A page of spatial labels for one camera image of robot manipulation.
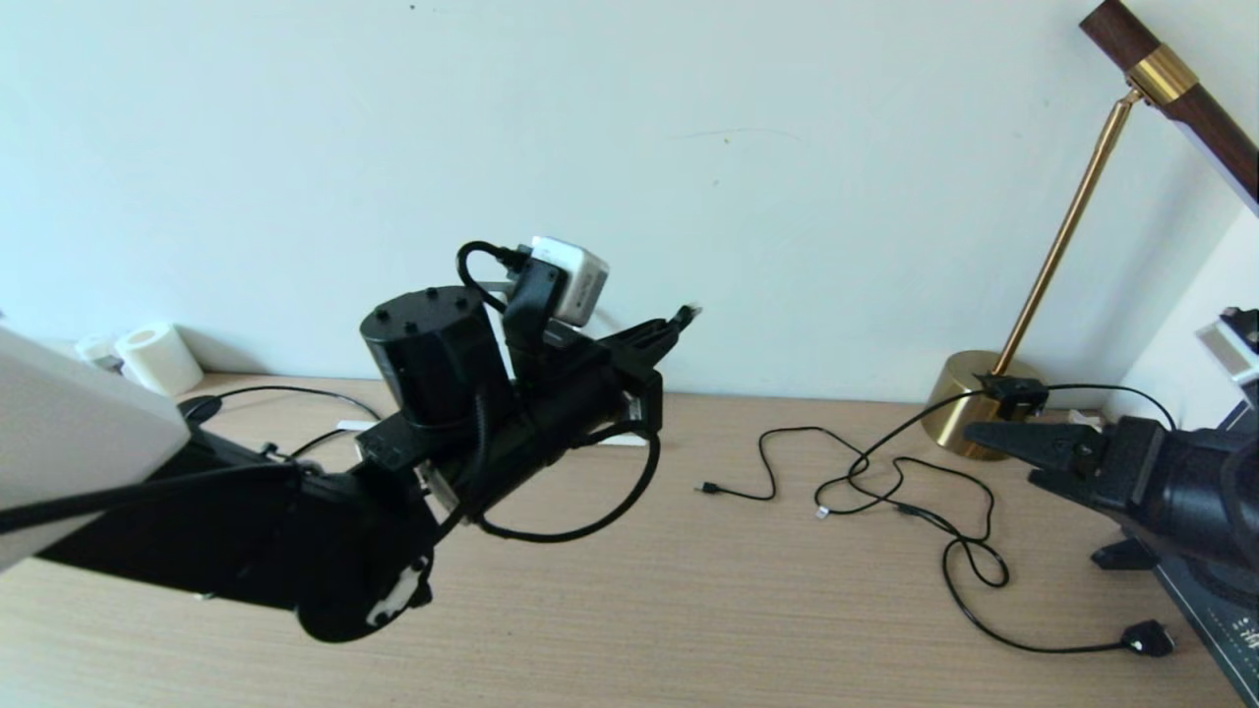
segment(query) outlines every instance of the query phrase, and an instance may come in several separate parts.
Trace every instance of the cable plug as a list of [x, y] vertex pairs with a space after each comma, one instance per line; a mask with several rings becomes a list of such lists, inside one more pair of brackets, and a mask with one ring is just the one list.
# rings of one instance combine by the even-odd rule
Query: cable plug
[[1156, 620], [1146, 620], [1123, 630], [1119, 641], [1142, 656], [1167, 656], [1176, 649], [1176, 640]]

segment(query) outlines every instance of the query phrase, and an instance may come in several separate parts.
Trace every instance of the white wall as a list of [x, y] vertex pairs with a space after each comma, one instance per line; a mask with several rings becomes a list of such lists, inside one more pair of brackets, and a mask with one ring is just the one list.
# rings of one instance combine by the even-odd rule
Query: white wall
[[[1149, 345], [1123, 377], [1123, 385], [1157, 398], [1186, 428], [1214, 428], [1241, 401], [1241, 392], [1197, 340], [1197, 330], [1215, 321], [1225, 307], [1259, 307], [1259, 219], [1248, 210], [1207, 258], [1176, 302]], [[1162, 420], [1142, 398], [1115, 394], [1107, 414]]]
[[[374, 304], [548, 233], [613, 266], [596, 334], [705, 305], [672, 389], [922, 401], [1123, 93], [1093, 5], [0, 0], [0, 309], [374, 377]], [[1259, 134], [1259, 4], [1131, 6]], [[1024, 358], [1118, 379], [1236, 203], [1136, 111]]]

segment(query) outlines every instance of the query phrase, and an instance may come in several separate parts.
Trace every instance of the wooden desk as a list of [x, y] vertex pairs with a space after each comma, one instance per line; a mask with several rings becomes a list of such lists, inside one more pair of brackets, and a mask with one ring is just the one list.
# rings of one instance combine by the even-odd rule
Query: wooden desk
[[[262, 380], [281, 379], [217, 375], [206, 388]], [[376, 382], [302, 383], [392, 408]], [[813, 517], [813, 486], [850, 460], [820, 437], [773, 445], [782, 475], [772, 504], [691, 489], [701, 480], [763, 489], [755, 440], [765, 428], [825, 425], [865, 445], [914, 411], [671, 396], [660, 474], [621, 522], [555, 547], [461, 528], [438, 548], [433, 605], [347, 645], [307, 639], [286, 612], [26, 561], [0, 576], [0, 705], [1240, 703], [1149, 573], [1092, 566], [1089, 553], [1119, 538], [1114, 524], [1031, 488], [1019, 462], [967, 465], [997, 494], [995, 545], [1015, 578], [990, 591], [957, 573], [976, 611], [1046, 645], [1113, 641], [1157, 617], [1178, 640], [1176, 654], [1041, 656], [982, 636], [944, 588], [943, 534], [889, 508]], [[259, 393], [229, 399], [210, 427], [291, 450], [346, 417], [355, 411], [335, 401]], [[891, 451], [959, 462], [918, 428]], [[593, 520], [626, 494], [642, 455], [570, 454], [492, 518], [551, 532]], [[345, 469], [353, 442], [315, 456]], [[942, 476], [913, 474], [905, 498], [978, 528], [980, 495]], [[833, 505], [842, 503], [836, 493]]]

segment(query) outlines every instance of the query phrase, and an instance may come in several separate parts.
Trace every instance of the brass lamp stand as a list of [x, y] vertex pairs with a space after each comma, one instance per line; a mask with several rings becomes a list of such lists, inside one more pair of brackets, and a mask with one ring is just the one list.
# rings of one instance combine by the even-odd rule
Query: brass lamp stand
[[[1107, 159], [1114, 150], [1119, 134], [1128, 120], [1132, 106], [1144, 100], [1156, 106], [1168, 118], [1185, 123], [1192, 130], [1209, 150], [1220, 160], [1226, 176], [1235, 181], [1243, 198], [1254, 204], [1256, 184], [1256, 151], [1249, 137], [1229, 118], [1228, 113], [1215, 103], [1197, 77], [1183, 62], [1155, 35], [1118, 0], [1107, 0], [1083, 23], [1081, 29], [1124, 71], [1131, 89], [1115, 102], [1107, 117], [1093, 156], [1089, 159], [1075, 197], [1066, 209], [1063, 224], [1058, 229], [1040, 273], [1032, 283], [1027, 300], [1024, 302], [1019, 319], [1015, 320], [1010, 336], [1001, 353], [958, 351], [948, 358], [940, 372], [935, 388], [932, 391], [928, 406], [962, 393], [983, 389], [978, 377], [983, 374], [1012, 375], [1019, 378], [1041, 378], [1031, 367], [1015, 359], [1019, 343], [1022, 341], [1031, 324], [1036, 307], [1040, 305], [1054, 271], [1066, 252], [1066, 246], [1080, 223], [1080, 217], [1088, 207], [1098, 178], [1105, 168]], [[997, 401], [986, 396], [971, 396], [949, 406], [944, 406], [923, 418], [923, 428], [940, 447], [969, 457], [972, 460], [1001, 460], [1003, 454], [976, 445], [964, 438], [966, 426], [978, 421], [997, 418]]]

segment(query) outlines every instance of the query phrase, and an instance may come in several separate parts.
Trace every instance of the brass lamp base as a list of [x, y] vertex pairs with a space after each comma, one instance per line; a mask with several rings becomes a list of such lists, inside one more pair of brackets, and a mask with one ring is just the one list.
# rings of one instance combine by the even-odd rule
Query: brass lamp base
[[[935, 380], [935, 389], [927, 404], [932, 406], [959, 393], [982, 391], [983, 384], [976, 374], [991, 372], [998, 357], [996, 351], [978, 350], [953, 354], [944, 362], [944, 369], [940, 370], [940, 378]], [[1019, 378], [1040, 378], [1036, 369], [1021, 362], [1011, 362], [1005, 373]], [[976, 445], [963, 436], [968, 423], [997, 420], [996, 401], [986, 396], [972, 396], [927, 416], [923, 418], [923, 428], [937, 445], [949, 452], [971, 460], [1005, 460], [1005, 454]]]

